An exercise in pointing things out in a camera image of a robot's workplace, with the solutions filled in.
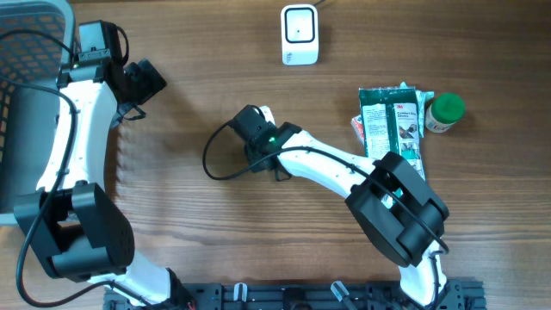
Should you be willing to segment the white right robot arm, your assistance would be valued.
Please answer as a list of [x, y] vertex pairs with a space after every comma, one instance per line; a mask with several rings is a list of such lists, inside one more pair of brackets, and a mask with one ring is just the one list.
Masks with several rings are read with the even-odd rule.
[[447, 281], [440, 257], [449, 210], [403, 157], [343, 152], [295, 124], [277, 126], [266, 107], [245, 106], [229, 126], [245, 143], [249, 171], [302, 177], [342, 196], [371, 244], [398, 265], [406, 296], [436, 306]]

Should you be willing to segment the teal tissue pack wrapper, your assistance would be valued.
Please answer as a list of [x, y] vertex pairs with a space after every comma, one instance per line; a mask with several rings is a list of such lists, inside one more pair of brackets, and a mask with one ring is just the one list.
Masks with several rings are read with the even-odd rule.
[[424, 137], [425, 105], [428, 101], [434, 98], [435, 92], [417, 90], [414, 86], [410, 86], [406, 82], [401, 82], [399, 88], [415, 91], [418, 102], [418, 131], [419, 136], [422, 139]]

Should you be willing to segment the green 3M gloves pack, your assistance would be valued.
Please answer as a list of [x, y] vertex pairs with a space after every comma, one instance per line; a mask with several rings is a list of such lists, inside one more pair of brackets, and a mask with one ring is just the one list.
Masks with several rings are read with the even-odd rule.
[[358, 97], [366, 156], [381, 159], [397, 153], [425, 179], [418, 92], [412, 87], [360, 89]]

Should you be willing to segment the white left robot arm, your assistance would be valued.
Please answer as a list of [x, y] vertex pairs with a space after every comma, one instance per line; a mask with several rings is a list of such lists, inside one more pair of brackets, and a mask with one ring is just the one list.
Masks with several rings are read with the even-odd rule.
[[104, 189], [109, 130], [166, 82], [149, 61], [129, 61], [121, 27], [86, 22], [79, 32], [81, 49], [62, 64], [53, 90], [60, 109], [50, 158], [36, 191], [15, 204], [22, 250], [84, 292], [107, 287], [135, 307], [192, 309], [195, 298], [175, 273], [137, 252], [130, 222]]

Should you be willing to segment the green lid jar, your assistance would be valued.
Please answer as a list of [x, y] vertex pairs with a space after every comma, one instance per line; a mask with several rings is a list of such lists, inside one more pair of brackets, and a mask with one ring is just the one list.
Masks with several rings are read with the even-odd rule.
[[448, 131], [466, 112], [463, 99], [455, 93], [443, 93], [426, 109], [424, 124], [433, 133]]

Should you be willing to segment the red tissue packet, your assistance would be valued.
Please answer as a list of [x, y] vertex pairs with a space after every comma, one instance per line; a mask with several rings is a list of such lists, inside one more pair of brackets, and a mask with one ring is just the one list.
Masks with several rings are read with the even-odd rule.
[[364, 133], [364, 126], [362, 124], [362, 117], [360, 115], [354, 116], [350, 120], [350, 125], [352, 126], [353, 132], [356, 134], [356, 137], [358, 138], [360, 143], [364, 146], [365, 133]]

